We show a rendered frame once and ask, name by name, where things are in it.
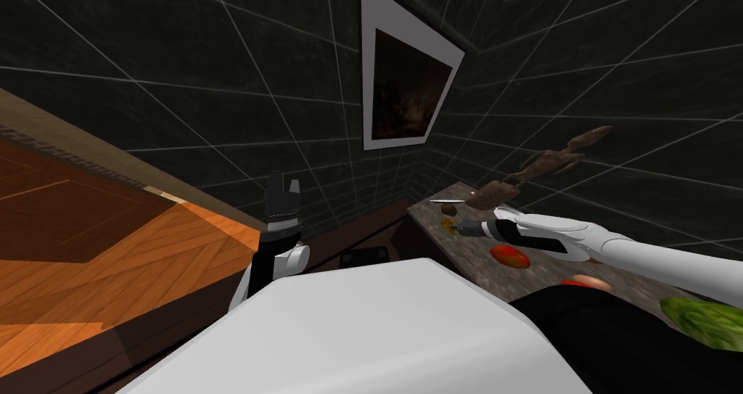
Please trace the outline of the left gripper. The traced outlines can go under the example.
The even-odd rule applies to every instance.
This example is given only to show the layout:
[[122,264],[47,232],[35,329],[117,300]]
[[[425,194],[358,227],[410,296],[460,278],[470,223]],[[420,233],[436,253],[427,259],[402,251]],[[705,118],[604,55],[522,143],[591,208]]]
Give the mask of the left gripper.
[[266,197],[266,220],[289,221],[298,218],[301,202],[300,181],[291,180],[288,193],[284,192],[284,174],[272,171],[269,176],[269,194]]

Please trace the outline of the brown branch sculpture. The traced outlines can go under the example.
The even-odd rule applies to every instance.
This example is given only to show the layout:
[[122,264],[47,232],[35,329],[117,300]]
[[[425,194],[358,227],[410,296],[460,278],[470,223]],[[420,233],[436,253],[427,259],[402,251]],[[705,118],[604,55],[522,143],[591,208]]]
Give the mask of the brown branch sculpture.
[[583,153],[577,153],[577,149],[594,145],[613,128],[611,125],[600,126],[571,138],[560,151],[546,149],[533,154],[520,166],[520,171],[489,182],[466,198],[464,204],[475,210],[487,211],[509,202],[520,193],[523,184],[548,173],[569,171],[586,157]]

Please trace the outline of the green lettuce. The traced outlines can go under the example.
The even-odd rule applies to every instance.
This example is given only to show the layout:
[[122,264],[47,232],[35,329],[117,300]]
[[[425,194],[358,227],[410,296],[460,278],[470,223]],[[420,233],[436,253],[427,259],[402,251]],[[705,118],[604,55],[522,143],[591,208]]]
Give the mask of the green lettuce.
[[661,299],[662,312],[687,336],[714,350],[743,353],[743,310],[690,298]]

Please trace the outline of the red and pink apple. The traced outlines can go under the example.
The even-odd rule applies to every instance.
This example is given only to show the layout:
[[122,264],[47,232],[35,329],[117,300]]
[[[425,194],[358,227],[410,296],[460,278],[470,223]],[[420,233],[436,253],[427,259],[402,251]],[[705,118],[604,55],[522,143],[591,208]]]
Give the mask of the red and pink apple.
[[563,279],[560,284],[578,287],[590,287],[596,290],[612,292],[612,286],[606,281],[602,281],[601,279],[598,279],[596,277],[582,274],[576,274],[571,276],[569,279]]

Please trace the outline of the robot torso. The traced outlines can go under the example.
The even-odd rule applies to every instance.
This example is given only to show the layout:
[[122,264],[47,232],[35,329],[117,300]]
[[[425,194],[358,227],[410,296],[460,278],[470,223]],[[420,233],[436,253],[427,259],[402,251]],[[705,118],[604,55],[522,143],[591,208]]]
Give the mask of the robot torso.
[[522,313],[427,258],[284,277],[118,394],[591,394]]

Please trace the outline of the white framed dark picture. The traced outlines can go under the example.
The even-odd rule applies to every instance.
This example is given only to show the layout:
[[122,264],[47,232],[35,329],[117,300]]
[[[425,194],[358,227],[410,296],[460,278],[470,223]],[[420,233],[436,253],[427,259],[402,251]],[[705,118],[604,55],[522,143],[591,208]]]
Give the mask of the white framed dark picture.
[[424,144],[465,50],[402,0],[358,0],[364,150]]

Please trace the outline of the red tomato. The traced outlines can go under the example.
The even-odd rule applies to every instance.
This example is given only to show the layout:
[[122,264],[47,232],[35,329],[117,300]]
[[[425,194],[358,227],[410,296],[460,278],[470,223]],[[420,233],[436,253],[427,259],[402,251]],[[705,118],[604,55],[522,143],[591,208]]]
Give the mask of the red tomato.
[[515,269],[528,269],[530,259],[522,251],[510,245],[496,245],[489,249],[490,256],[503,266]]

